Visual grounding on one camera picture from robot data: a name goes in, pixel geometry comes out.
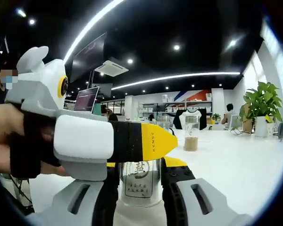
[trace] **office desk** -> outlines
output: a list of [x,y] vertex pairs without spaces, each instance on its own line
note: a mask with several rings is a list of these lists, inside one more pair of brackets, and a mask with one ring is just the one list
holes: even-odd
[[[237,213],[255,216],[281,181],[283,143],[276,137],[266,139],[250,134],[235,136],[229,131],[200,131],[198,150],[187,152],[183,150],[184,131],[175,129],[175,135],[178,147],[168,156],[187,162],[194,176],[204,178],[222,192]],[[39,175],[30,180],[35,211],[50,206],[53,195],[73,180],[56,175]],[[152,208],[158,208],[159,215]],[[166,225],[163,203],[138,211],[118,204],[115,225],[132,221],[136,223],[132,225]]]

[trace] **ceiling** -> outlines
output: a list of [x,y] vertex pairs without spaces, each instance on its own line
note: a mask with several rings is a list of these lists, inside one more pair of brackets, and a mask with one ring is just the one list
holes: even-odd
[[[45,62],[63,59],[78,33],[112,0],[23,1],[27,14],[15,13],[17,1],[0,4],[0,44],[7,35],[10,51],[20,56],[33,46],[49,46]],[[34,26],[28,20],[36,20]],[[254,0],[125,0],[92,27],[66,64],[71,76],[72,59],[87,44],[107,33],[107,57],[129,69],[117,77],[95,73],[93,82],[113,87],[158,77],[199,72],[243,72],[254,50],[259,49],[261,6]],[[236,45],[229,47],[232,40]],[[75,99],[77,88],[86,87],[90,72],[69,86]],[[233,89],[242,78],[197,76],[145,83],[112,91],[111,96],[190,89]]]

